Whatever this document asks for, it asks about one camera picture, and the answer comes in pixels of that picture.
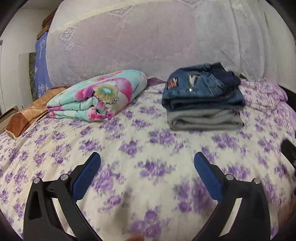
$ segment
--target blue gripper pad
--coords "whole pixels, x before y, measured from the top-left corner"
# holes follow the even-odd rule
[[[223,198],[222,184],[211,170],[211,164],[201,152],[196,153],[194,156],[194,167],[202,179],[210,196],[214,200],[221,202]]]
[[[84,197],[88,187],[101,166],[101,157],[93,152],[84,164],[83,170],[72,185],[72,200],[77,202]]]

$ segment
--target zipper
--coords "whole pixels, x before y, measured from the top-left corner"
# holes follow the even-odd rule
[[[194,85],[196,83],[196,79],[198,78],[199,75],[200,75],[199,73],[187,75],[187,83],[188,83],[188,88],[189,88],[190,92],[193,91],[193,87],[194,87]]]

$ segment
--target folded clothes stack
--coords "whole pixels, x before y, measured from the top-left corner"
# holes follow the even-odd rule
[[[168,79],[161,103],[173,130],[233,130],[243,126],[240,79],[221,63],[181,68]]]

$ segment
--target metal screw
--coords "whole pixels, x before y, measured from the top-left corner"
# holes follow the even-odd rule
[[[258,178],[255,178],[254,179],[254,183],[259,184],[260,183],[260,180]]]
[[[40,182],[40,178],[38,178],[38,177],[35,178],[33,182],[36,183],[36,184],[39,183]]]
[[[227,179],[228,181],[232,181],[232,180],[234,179],[234,177],[233,177],[231,174],[227,174],[227,175],[226,175],[226,179]]]
[[[68,179],[68,174],[63,174],[63,175],[61,175],[60,178],[61,178],[62,181],[65,181],[65,180]]]

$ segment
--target grey sweatpants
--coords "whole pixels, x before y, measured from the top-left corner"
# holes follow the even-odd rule
[[[243,126],[237,110],[207,109],[167,111],[172,130],[235,130]]]

